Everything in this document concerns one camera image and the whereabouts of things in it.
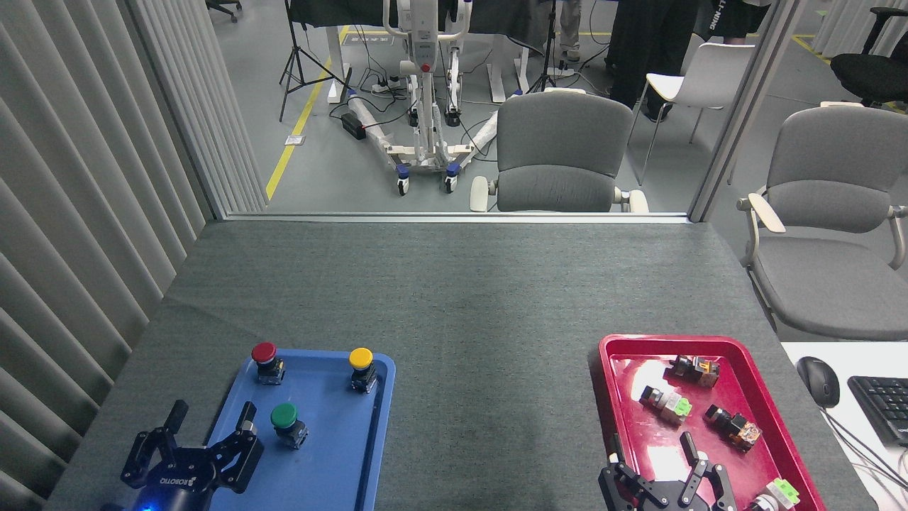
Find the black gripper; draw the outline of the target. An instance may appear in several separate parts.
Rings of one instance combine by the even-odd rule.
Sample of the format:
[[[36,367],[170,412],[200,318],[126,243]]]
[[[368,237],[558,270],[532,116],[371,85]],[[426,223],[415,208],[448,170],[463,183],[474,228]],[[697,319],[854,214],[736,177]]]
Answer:
[[[211,449],[177,448],[175,434],[188,410],[178,399],[161,427],[136,434],[121,473],[130,488],[140,488],[136,510],[207,510],[217,487],[246,491],[264,452],[254,426],[256,406],[246,402],[236,430]],[[150,468],[155,453],[161,460]]]
[[[693,436],[684,432],[679,437],[691,471],[687,480],[648,481],[627,465],[618,434],[610,440],[609,461],[599,473],[599,488],[607,510],[738,510],[729,470],[713,463],[695,447]],[[708,505],[698,488],[708,479],[714,502]]]

